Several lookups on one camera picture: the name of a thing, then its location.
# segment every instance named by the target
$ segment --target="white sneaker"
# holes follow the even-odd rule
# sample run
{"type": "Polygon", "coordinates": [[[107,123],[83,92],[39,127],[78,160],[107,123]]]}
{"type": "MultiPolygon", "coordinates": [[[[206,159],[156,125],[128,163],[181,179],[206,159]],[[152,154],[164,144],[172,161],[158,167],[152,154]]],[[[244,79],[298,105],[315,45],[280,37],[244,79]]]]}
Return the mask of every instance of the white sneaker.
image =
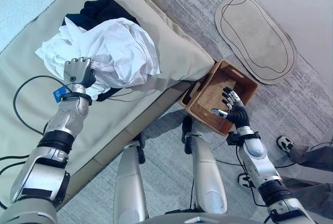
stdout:
{"type": "Polygon", "coordinates": [[[290,154],[291,148],[295,145],[291,140],[289,140],[285,136],[280,136],[278,139],[276,139],[276,144],[284,152],[287,152],[290,154]]]}

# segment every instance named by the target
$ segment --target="floor mat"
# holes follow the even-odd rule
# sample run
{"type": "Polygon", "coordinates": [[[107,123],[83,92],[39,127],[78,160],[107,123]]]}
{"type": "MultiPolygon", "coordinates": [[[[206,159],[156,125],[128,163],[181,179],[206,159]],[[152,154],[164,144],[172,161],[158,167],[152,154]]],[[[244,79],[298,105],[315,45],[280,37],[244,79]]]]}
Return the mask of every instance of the floor mat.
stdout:
{"type": "Polygon", "coordinates": [[[290,36],[257,0],[225,0],[215,23],[239,60],[260,82],[276,84],[296,64],[297,50],[290,36]]]}

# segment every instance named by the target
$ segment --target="beige cushion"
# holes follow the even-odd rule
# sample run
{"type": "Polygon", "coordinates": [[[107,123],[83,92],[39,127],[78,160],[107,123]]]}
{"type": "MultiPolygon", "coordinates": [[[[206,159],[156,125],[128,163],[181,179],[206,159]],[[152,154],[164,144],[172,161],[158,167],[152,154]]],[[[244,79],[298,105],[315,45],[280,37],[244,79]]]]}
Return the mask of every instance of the beige cushion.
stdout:
{"type": "MultiPolygon", "coordinates": [[[[24,127],[14,114],[12,99],[16,89],[28,78],[50,73],[34,51],[43,41],[58,32],[67,13],[78,13],[88,0],[56,0],[0,54],[0,156],[29,154],[41,136],[24,127]]],[[[116,0],[136,17],[152,37],[159,57],[162,74],[150,77],[146,84],[123,89],[110,100],[95,102],[89,108],[84,129],[76,139],[66,169],[78,171],[110,140],[141,114],[161,93],[178,80],[197,80],[212,67],[212,58],[177,25],[167,23],[144,0],[116,0]]],[[[33,127],[43,129],[57,111],[52,92],[59,85],[50,79],[29,83],[18,98],[18,111],[33,127]]],[[[1,167],[16,161],[2,161],[1,167]]],[[[9,190],[20,166],[4,173],[1,180],[0,199],[9,202],[9,190]]]]}

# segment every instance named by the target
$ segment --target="pile of laundry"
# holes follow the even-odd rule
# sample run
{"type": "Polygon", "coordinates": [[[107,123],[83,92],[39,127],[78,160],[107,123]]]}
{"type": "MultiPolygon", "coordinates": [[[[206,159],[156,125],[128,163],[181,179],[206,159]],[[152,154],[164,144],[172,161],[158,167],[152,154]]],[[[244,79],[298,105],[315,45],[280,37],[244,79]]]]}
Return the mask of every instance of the pile of laundry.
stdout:
{"type": "Polygon", "coordinates": [[[152,39],[114,0],[88,1],[79,14],[67,14],[59,33],[36,54],[62,80],[65,61],[91,58],[96,82],[86,92],[95,101],[160,73],[152,39]]]}

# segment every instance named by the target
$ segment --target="blue tag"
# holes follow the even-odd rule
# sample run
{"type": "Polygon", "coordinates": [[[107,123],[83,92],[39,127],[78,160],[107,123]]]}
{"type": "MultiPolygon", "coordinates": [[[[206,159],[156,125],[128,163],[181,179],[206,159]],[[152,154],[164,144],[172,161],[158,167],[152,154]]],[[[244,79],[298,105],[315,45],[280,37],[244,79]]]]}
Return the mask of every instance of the blue tag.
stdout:
{"type": "Polygon", "coordinates": [[[62,86],[58,88],[55,92],[53,92],[54,99],[57,103],[60,102],[60,96],[66,94],[66,87],[62,86]]]}

